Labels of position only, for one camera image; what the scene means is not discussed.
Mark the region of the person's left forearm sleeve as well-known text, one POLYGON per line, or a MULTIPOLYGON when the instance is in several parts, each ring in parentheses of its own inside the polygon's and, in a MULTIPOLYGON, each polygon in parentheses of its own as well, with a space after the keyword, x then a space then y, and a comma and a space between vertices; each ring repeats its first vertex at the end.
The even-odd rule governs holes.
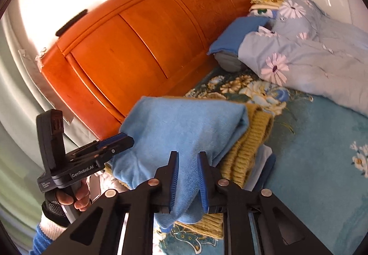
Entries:
POLYGON ((70 225, 62 205, 56 201, 45 200, 42 204, 42 216, 36 228, 30 255, 42 254, 70 225))

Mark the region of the person's left hand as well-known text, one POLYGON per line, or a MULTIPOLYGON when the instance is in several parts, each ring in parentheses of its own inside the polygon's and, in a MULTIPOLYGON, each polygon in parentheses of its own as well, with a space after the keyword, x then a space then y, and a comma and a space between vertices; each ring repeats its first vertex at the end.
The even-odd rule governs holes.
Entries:
POLYGON ((67 194, 61 190, 57 190, 55 196, 61 205, 73 205, 75 209, 83 212, 90 207, 90 190, 86 179, 81 180, 78 190, 73 193, 74 196, 67 194))

